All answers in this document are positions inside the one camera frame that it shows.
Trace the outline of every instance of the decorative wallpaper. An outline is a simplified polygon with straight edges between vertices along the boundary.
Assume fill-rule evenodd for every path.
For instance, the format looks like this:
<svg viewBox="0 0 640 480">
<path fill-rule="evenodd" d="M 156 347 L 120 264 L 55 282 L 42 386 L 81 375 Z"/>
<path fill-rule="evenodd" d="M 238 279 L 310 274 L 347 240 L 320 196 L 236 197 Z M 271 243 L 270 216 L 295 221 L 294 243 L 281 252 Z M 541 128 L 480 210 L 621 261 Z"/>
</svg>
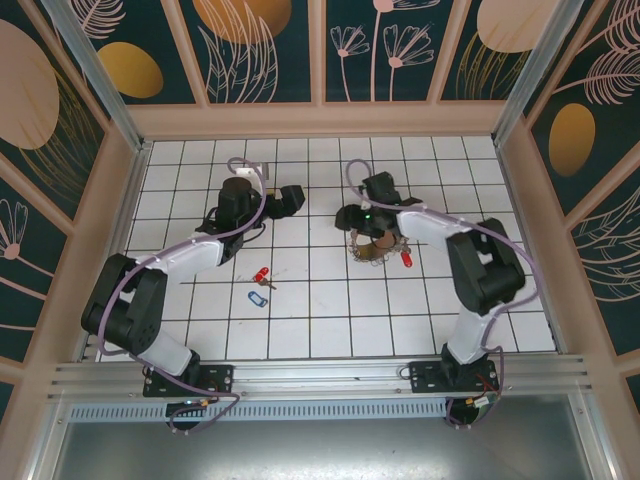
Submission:
<svg viewBox="0 0 640 480">
<path fill-rule="evenodd" d="M 0 154 L 74 218 L 104 131 L 17 2 L 0 45 Z"/>
<path fill-rule="evenodd" d="M 195 103 L 160 0 L 69 4 L 127 105 Z"/>
<path fill-rule="evenodd" d="M 640 8 L 607 4 L 532 133 L 565 214 L 640 140 Z"/>
<path fill-rule="evenodd" d="M 311 101 L 307 0 L 180 0 L 211 103 Z"/>
<path fill-rule="evenodd" d="M 24 360 L 66 240 L 0 179 L 0 357 Z"/>
<path fill-rule="evenodd" d="M 442 100 L 505 100 L 558 0 L 472 0 Z"/>
<path fill-rule="evenodd" d="M 571 234 L 616 353 L 640 348 L 640 169 Z"/>
<path fill-rule="evenodd" d="M 426 100 L 451 1 L 328 0 L 326 100 Z"/>
<path fill-rule="evenodd" d="M 556 56 L 554 57 L 553 61 L 547 68 L 545 74 L 540 79 L 540 83 L 538 83 L 538 86 L 533 92 L 533 95 L 531 95 L 531 98 L 527 102 L 527 105 L 524 107 L 525 117 L 529 116 L 529 112 L 531 112 L 531 109 L 538 101 L 538 98 L 540 97 L 542 90 L 544 90 L 544 88 L 547 85 L 547 81 L 549 80 L 549 77 L 555 71 L 556 67 L 558 66 L 558 63 L 560 63 L 560 60 L 564 56 L 564 53 L 566 52 L 567 47 L 573 40 L 573 37 L 575 36 L 576 32 L 580 28 L 580 25 L 582 24 L 582 22 L 584 21 L 584 17 L 587 16 L 587 13 L 589 13 L 589 9 L 593 6 L 593 1 L 594 0 L 584 0 L 584 3 L 582 4 L 582 7 L 580 8 L 580 11 L 578 12 L 576 19 L 571 25 L 571 29 L 569 30 L 569 33 L 567 33 L 567 36 L 564 38 L 562 45 L 560 46 L 560 48 L 558 49 L 558 52 L 556 53 Z"/>
</svg>

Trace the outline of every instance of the dark green wallpaper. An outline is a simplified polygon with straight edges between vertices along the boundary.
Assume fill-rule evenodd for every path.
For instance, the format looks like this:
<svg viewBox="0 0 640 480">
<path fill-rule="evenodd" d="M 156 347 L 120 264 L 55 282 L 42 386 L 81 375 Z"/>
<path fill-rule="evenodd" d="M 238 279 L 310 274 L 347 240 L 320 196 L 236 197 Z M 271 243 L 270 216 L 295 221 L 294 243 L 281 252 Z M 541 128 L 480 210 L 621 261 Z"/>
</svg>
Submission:
<svg viewBox="0 0 640 480">
<path fill-rule="evenodd" d="M 0 179 L 0 356 L 22 362 L 67 237 Z"/>
<path fill-rule="evenodd" d="M 104 131 L 16 2 L 0 44 L 0 153 L 73 219 Z"/>
<path fill-rule="evenodd" d="M 368 102 L 372 86 L 376 101 L 426 100 L 451 6 L 450 0 L 397 2 L 383 12 L 372 2 L 329 0 L 327 101 Z"/>
<path fill-rule="evenodd" d="M 609 2 L 531 129 L 565 214 L 640 140 L 633 5 Z"/>
<path fill-rule="evenodd" d="M 180 0 L 209 101 L 311 101 L 307 0 L 246 5 Z"/>
</svg>

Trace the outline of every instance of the gold circle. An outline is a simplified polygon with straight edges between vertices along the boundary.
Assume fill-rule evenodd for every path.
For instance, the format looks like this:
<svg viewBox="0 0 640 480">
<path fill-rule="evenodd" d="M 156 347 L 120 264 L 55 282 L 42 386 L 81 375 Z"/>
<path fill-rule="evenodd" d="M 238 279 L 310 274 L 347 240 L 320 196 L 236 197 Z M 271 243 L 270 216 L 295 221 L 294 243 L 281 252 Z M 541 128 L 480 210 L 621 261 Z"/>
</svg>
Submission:
<svg viewBox="0 0 640 480">
<path fill-rule="evenodd" d="M 261 36 L 250 34 L 253 27 L 250 27 L 245 3 L 256 21 L 264 20 L 273 37 L 285 29 L 291 18 L 291 0 L 193 0 L 202 21 L 218 37 L 232 43 L 258 43 Z"/>
<path fill-rule="evenodd" d="M 162 71 L 140 47 L 113 42 L 98 50 L 98 57 L 120 93 L 134 98 L 149 98 L 162 90 Z"/>
<path fill-rule="evenodd" d="M 580 170 L 591 153 L 596 138 L 596 122 L 589 109 L 578 103 L 565 105 L 551 125 L 549 160 L 563 177 Z"/>
<path fill-rule="evenodd" d="M 58 123 L 56 72 L 38 44 L 4 20 L 0 45 L 0 138 L 18 148 L 40 148 Z"/>
<path fill-rule="evenodd" d="M 487 48 L 496 52 L 532 50 L 557 3 L 557 0 L 482 0 L 478 36 Z"/>
</svg>

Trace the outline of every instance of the white tiled floor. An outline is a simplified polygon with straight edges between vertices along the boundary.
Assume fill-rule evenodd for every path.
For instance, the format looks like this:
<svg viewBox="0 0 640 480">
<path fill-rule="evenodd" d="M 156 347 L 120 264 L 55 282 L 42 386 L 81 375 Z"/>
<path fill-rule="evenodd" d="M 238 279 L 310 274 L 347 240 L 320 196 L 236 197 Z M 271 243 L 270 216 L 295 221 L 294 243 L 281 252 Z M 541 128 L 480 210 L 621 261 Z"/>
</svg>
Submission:
<svg viewBox="0 0 640 480">
<path fill-rule="evenodd" d="M 399 256 L 382 266 L 355 262 L 344 233 L 333 226 L 337 210 L 357 202 L 345 188 L 341 161 L 373 158 L 375 171 L 392 173 L 403 197 L 411 194 L 470 221 L 498 218 L 512 239 L 522 241 L 488 137 L 220 140 L 154 145 L 128 254 L 186 238 L 217 205 L 229 176 L 224 163 L 234 156 L 269 162 L 269 183 L 301 184 L 307 201 L 294 218 L 267 221 L 265 233 L 228 264 L 199 273 L 195 283 L 170 287 L 163 328 L 204 360 L 440 351 L 459 309 L 446 255 L 413 245 L 411 268 Z M 252 282 L 265 266 L 277 290 Z M 519 298 L 531 288 L 528 276 Z M 252 304 L 250 291 L 268 305 Z M 508 352 L 555 350 L 541 303 L 503 316 L 490 337 L 495 344 Z"/>
</svg>

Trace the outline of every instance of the white tile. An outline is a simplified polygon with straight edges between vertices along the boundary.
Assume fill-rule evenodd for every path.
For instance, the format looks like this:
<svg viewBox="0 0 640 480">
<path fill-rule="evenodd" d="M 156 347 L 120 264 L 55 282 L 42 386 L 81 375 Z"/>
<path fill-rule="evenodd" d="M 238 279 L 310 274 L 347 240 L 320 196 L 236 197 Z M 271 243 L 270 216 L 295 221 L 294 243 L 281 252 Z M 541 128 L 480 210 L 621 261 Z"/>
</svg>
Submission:
<svg viewBox="0 0 640 480">
<path fill-rule="evenodd" d="M 431 245 L 420 245 L 422 274 L 425 277 L 450 277 L 451 263 L 447 252 L 441 252 Z"/>
<path fill-rule="evenodd" d="M 229 318 L 231 285 L 228 283 L 196 283 L 193 289 L 191 318 L 203 320 Z"/>
<path fill-rule="evenodd" d="M 204 190 L 176 192 L 173 197 L 171 218 L 202 218 L 206 203 L 207 192 Z"/>
<path fill-rule="evenodd" d="M 350 357 L 351 330 L 348 318 L 311 319 L 312 357 Z"/>
<path fill-rule="evenodd" d="M 307 217 L 281 218 L 274 222 L 274 247 L 306 247 L 309 245 Z"/>
<path fill-rule="evenodd" d="M 433 137 L 433 146 L 439 160 L 467 158 L 461 137 Z"/>
<path fill-rule="evenodd" d="M 281 138 L 278 140 L 278 162 L 306 162 L 308 159 L 306 138 Z"/>
<path fill-rule="evenodd" d="M 176 243 L 184 242 L 202 224 L 201 218 L 190 218 L 180 220 L 169 220 L 169 229 L 167 230 L 167 240 L 165 247 L 171 247 Z"/>
<path fill-rule="evenodd" d="M 190 163 L 213 163 L 213 148 L 216 142 L 213 140 L 194 140 L 185 142 L 182 154 L 182 165 Z"/>
<path fill-rule="evenodd" d="M 244 158 L 253 163 L 276 161 L 276 140 L 247 140 L 247 151 Z"/>
<path fill-rule="evenodd" d="M 309 283 L 274 282 L 271 290 L 271 318 L 308 318 Z"/>
<path fill-rule="evenodd" d="M 224 360 L 228 327 L 228 321 L 189 322 L 187 346 L 198 352 L 201 360 Z"/>
<path fill-rule="evenodd" d="M 511 212 L 513 206 L 504 185 L 478 185 L 478 197 L 483 212 Z"/>
<path fill-rule="evenodd" d="M 211 178 L 209 180 L 209 189 L 220 190 L 222 184 L 227 178 L 233 176 L 225 164 L 214 164 L 211 167 Z"/>
<path fill-rule="evenodd" d="M 371 143 L 369 138 L 340 139 L 340 159 L 348 161 L 355 158 L 371 160 Z"/>
<path fill-rule="evenodd" d="M 206 190 L 209 186 L 210 165 L 181 165 L 177 190 Z"/>
<path fill-rule="evenodd" d="M 328 162 L 340 160 L 340 146 L 337 138 L 310 138 L 309 161 Z"/>
<path fill-rule="evenodd" d="M 311 316 L 349 315 L 347 282 L 311 282 Z"/>
<path fill-rule="evenodd" d="M 310 187 L 341 187 L 340 162 L 312 162 L 309 164 Z"/>
<path fill-rule="evenodd" d="M 518 227 L 518 221 L 513 213 L 485 213 L 484 218 L 495 218 L 500 220 L 504 230 L 507 232 L 507 236 L 510 240 L 515 242 L 522 241 L 522 235 L 520 234 L 520 228 Z"/>
<path fill-rule="evenodd" d="M 129 250 L 160 250 L 167 233 L 167 220 L 137 220 L 133 222 Z"/>
<path fill-rule="evenodd" d="M 389 317 L 352 318 L 351 340 L 354 357 L 393 355 Z"/>
<path fill-rule="evenodd" d="M 387 315 L 387 286 L 384 280 L 349 280 L 352 316 Z"/>
<path fill-rule="evenodd" d="M 395 253 L 384 262 L 387 278 L 422 278 L 422 263 L 417 246 L 410 247 L 411 267 L 406 267 L 400 253 Z"/>
<path fill-rule="evenodd" d="M 234 283 L 231 292 L 231 316 L 229 318 L 269 318 L 270 288 L 256 283 Z M 267 300 L 264 307 L 259 307 L 249 299 L 249 293 L 256 292 Z"/>
<path fill-rule="evenodd" d="M 549 322 L 543 312 L 510 313 L 509 316 L 521 352 L 556 350 Z"/>
<path fill-rule="evenodd" d="M 435 353 L 429 315 L 391 317 L 391 325 L 396 355 L 433 355 Z"/>
<path fill-rule="evenodd" d="M 409 185 L 440 185 L 438 164 L 434 161 L 406 162 Z"/>
<path fill-rule="evenodd" d="M 306 163 L 278 163 L 276 164 L 276 177 L 278 188 L 286 185 L 301 185 L 306 187 L 309 184 L 308 164 Z"/>
<path fill-rule="evenodd" d="M 213 152 L 213 163 L 226 164 L 230 158 L 244 157 L 245 140 L 218 140 Z"/>
<path fill-rule="evenodd" d="M 273 281 L 309 280 L 309 249 L 274 248 L 271 279 Z"/>
<path fill-rule="evenodd" d="M 453 335 L 457 321 L 458 315 L 431 315 L 436 354 L 442 352 L 442 346 L 447 343 Z"/>
<path fill-rule="evenodd" d="M 188 320 L 193 283 L 168 285 L 162 309 L 163 320 Z"/>
<path fill-rule="evenodd" d="M 411 190 L 411 196 L 419 200 L 422 200 L 427 204 L 427 207 L 440 212 L 445 211 L 444 195 L 442 194 L 442 187 L 409 187 Z"/>
<path fill-rule="evenodd" d="M 491 137 L 462 137 L 469 158 L 496 158 Z"/>
<path fill-rule="evenodd" d="M 253 277 L 260 269 L 267 267 L 271 270 L 270 248 L 241 248 L 236 253 L 236 268 L 233 274 L 234 282 L 253 282 Z"/>
<path fill-rule="evenodd" d="M 443 187 L 443 189 L 444 196 L 447 200 L 448 212 L 466 213 L 480 211 L 475 187 L 447 185 Z"/>
<path fill-rule="evenodd" d="M 376 161 L 373 162 L 376 174 L 388 172 L 393 177 L 395 185 L 409 185 L 407 180 L 407 169 L 404 167 L 404 161 Z"/>
<path fill-rule="evenodd" d="M 402 137 L 402 149 L 407 160 L 433 160 L 431 137 Z"/>
<path fill-rule="evenodd" d="M 309 245 L 312 247 L 337 247 L 345 245 L 345 234 L 335 226 L 334 216 L 309 218 Z"/>
<path fill-rule="evenodd" d="M 311 280 L 339 280 L 346 278 L 344 247 L 318 247 L 309 250 Z"/>
<path fill-rule="evenodd" d="M 229 322 L 229 360 L 267 358 L 268 320 L 231 320 Z"/>
<path fill-rule="evenodd" d="M 514 302 L 524 300 L 529 297 L 535 291 L 535 281 L 532 276 L 526 277 L 526 283 L 524 284 L 524 288 L 520 289 L 514 298 Z M 521 305 L 516 308 L 512 308 L 509 310 L 510 312 L 541 312 L 542 311 L 542 302 L 540 301 L 540 292 L 538 292 L 538 296 L 531 302 Z"/>
<path fill-rule="evenodd" d="M 423 280 L 387 280 L 391 315 L 427 314 L 427 297 Z"/>
<path fill-rule="evenodd" d="M 269 358 L 308 358 L 309 319 L 271 320 Z"/>
<path fill-rule="evenodd" d="M 235 257 L 228 262 L 217 267 L 208 268 L 196 275 L 196 282 L 231 282 L 233 280 L 233 266 L 236 263 Z"/>
<path fill-rule="evenodd" d="M 153 142 L 151 165 L 178 165 L 184 142 Z"/>
<path fill-rule="evenodd" d="M 460 300 L 453 287 L 452 278 L 427 278 L 424 283 L 432 314 L 460 312 Z"/>
<path fill-rule="evenodd" d="M 173 192 L 142 192 L 136 220 L 169 218 Z"/>
<path fill-rule="evenodd" d="M 473 181 L 477 184 L 503 184 L 498 160 L 469 160 Z"/>
<path fill-rule="evenodd" d="M 384 266 L 370 262 L 358 262 L 350 251 L 347 251 L 347 270 L 349 279 L 384 278 Z"/>
<path fill-rule="evenodd" d="M 176 342 L 185 345 L 187 342 L 187 328 L 189 322 L 162 322 L 160 330 L 169 334 Z"/>
<path fill-rule="evenodd" d="M 175 190 L 178 179 L 178 166 L 158 166 L 147 168 L 142 190 Z"/>
<path fill-rule="evenodd" d="M 342 207 L 342 189 L 310 188 L 307 203 L 309 215 L 335 215 Z"/>
<path fill-rule="evenodd" d="M 516 341 L 513 338 L 513 330 L 511 330 L 511 322 L 509 315 L 503 313 L 498 317 L 496 323 L 493 324 L 489 338 L 487 338 L 487 348 L 496 348 L 501 346 L 505 352 L 517 352 Z"/>
<path fill-rule="evenodd" d="M 400 137 L 372 137 L 371 150 L 374 160 L 403 160 Z"/>
<path fill-rule="evenodd" d="M 438 160 L 443 185 L 468 185 L 473 183 L 469 162 L 466 160 Z"/>
</svg>

